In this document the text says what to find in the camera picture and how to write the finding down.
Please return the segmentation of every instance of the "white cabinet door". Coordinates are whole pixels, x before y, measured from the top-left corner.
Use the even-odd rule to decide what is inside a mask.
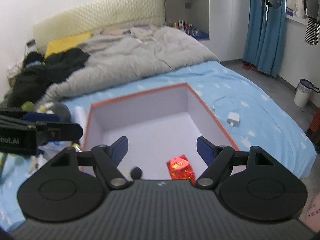
[[[228,60],[232,0],[210,0],[209,41],[203,41],[220,61]]]
[[[228,60],[243,58],[249,24],[250,0],[232,0]]]

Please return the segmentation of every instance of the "black jacket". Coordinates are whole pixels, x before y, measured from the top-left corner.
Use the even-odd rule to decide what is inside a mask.
[[[35,103],[54,83],[65,81],[73,71],[84,67],[90,55],[75,48],[49,56],[44,65],[23,69],[13,87],[8,106],[21,107],[26,101]]]

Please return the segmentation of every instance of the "black and white striped clothing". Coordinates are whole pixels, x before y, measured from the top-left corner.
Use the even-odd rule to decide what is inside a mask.
[[[309,18],[304,40],[310,45],[318,45],[320,26],[316,19]]]

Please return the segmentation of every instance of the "blue curtain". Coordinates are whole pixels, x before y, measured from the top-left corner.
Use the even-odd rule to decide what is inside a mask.
[[[276,76],[284,52],[285,0],[278,9],[269,8],[268,21],[264,16],[265,2],[250,0],[247,42],[243,60],[259,71]]]

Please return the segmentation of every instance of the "red foil wrapper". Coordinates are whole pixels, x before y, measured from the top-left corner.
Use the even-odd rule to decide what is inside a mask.
[[[193,185],[196,183],[195,173],[185,155],[170,159],[167,166],[171,179],[190,179]]]

